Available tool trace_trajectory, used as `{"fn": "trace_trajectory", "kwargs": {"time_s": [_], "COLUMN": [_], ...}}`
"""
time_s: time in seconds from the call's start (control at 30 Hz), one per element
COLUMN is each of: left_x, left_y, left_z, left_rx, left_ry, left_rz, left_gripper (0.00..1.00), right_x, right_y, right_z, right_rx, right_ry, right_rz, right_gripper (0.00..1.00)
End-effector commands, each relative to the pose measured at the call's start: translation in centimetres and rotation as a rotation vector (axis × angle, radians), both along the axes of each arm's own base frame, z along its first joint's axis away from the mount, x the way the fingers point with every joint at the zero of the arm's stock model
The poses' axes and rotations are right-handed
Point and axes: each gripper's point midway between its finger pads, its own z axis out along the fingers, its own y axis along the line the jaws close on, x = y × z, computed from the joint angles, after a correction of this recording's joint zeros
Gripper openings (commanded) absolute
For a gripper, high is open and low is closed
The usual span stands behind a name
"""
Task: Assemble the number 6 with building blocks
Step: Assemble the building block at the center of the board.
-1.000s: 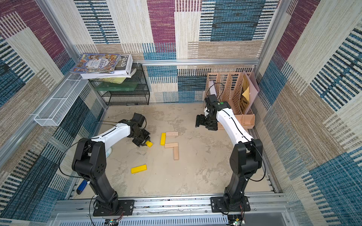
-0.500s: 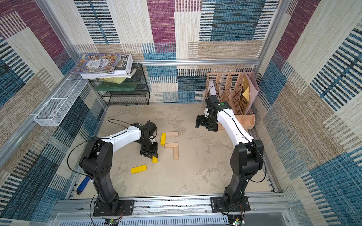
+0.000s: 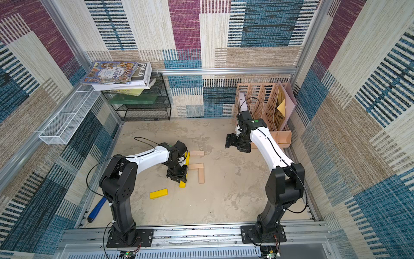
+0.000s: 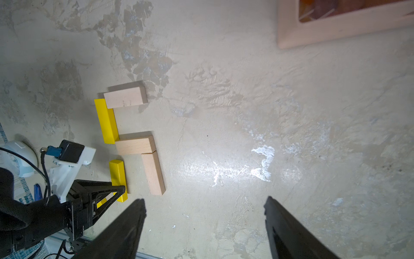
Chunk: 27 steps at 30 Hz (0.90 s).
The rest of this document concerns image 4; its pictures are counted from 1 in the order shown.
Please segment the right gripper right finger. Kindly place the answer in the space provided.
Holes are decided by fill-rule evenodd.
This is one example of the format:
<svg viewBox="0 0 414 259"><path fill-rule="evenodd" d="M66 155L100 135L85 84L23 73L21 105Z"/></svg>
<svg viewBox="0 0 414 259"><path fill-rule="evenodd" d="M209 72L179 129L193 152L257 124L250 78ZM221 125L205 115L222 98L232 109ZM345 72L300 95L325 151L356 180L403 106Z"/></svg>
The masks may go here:
<svg viewBox="0 0 414 259"><path fill-rule="evenodd" d="M282 204L269 196L264 205L265 225L274 259L338 259Z"/></svg>

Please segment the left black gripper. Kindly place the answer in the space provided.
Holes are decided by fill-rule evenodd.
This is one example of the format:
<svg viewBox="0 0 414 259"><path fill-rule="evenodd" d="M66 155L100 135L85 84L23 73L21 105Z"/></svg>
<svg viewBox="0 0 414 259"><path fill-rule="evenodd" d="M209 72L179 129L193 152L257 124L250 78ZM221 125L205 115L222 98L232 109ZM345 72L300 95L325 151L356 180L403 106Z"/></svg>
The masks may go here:
<svg viewBox="0 0 414 259"><path fill-rule="evenodd" d="M93 226L110 206L126 193L126 186L111 182L76 179L67 195L69 221L65 228L70 241L76 241Z"/></svg>

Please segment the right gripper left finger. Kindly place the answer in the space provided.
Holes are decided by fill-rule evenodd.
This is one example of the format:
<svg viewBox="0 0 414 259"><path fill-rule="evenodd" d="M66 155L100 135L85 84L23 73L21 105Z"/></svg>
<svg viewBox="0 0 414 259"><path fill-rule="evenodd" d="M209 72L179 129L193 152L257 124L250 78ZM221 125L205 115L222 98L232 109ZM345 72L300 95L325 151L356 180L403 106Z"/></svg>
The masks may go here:
<svg viewBox="0 0 414 259"><path fill-rule="evenodd" d="M74 259L134 259L138 250L146 207L143 199L135 200L97 238Z"/></svg>

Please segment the yellow block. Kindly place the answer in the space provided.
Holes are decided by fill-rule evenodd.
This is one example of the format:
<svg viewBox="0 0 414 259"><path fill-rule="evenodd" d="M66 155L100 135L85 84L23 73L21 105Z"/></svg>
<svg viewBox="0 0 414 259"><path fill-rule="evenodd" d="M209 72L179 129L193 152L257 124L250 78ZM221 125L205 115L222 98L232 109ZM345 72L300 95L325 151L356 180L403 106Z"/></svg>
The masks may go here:
<svg viewBox="0 0 414 259"><path fill-rule="evenodd" d="M105 99L95 99L94 103L104 143L115 144L119 140L119 133L113 109L107 108Z"/></svg>
<svg viewBox="0 0 414 259"><path fill-rule="evenodd" d="M125 202L128 199L127 193L127 182L126 182L126 173L125 165L122 160L112 160L109 162L109 169L111 174L111 182L114 186L124 186L125 192L120 196L117 201Z"/></svg>

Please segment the wooden block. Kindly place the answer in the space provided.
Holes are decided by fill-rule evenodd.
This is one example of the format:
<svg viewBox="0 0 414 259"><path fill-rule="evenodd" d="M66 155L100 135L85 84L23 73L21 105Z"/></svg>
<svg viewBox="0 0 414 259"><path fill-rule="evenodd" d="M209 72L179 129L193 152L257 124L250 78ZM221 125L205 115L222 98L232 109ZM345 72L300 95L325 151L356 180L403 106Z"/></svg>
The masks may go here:
<svg viewBox="0 0 414 259"><path fill-rule="evenodd" d="M150 193L162 196L166 188L157 152L142 154L141 157Z"/></svg>
<svg viewBox="0 0 414 259"><path fill-rule="evenodd" d="M115 146L119 155L148 154L156 151L153 136L118 140Z"/></svg>
<svg viewBox="0 0 414 259"><path fill-rule="evenodd" d="M108 109L138 106L148 102L143 86L107 92L104 93L104 97Z"/></svg>

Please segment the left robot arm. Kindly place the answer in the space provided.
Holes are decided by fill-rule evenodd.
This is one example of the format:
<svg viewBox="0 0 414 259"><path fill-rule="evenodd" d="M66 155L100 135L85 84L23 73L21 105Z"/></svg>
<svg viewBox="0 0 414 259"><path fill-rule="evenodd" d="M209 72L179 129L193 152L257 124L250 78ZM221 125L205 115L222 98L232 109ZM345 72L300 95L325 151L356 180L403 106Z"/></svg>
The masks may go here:
<svg viewBox="0 0 414 259"><path fill-rule="evenodd" d="M42 200L25 205L14 199L14 176L2 168L1 257L31 248L61 230L77 240L125 192L125 186L111 182L75 180L67 202L54 195L47 205Z"/></svg>

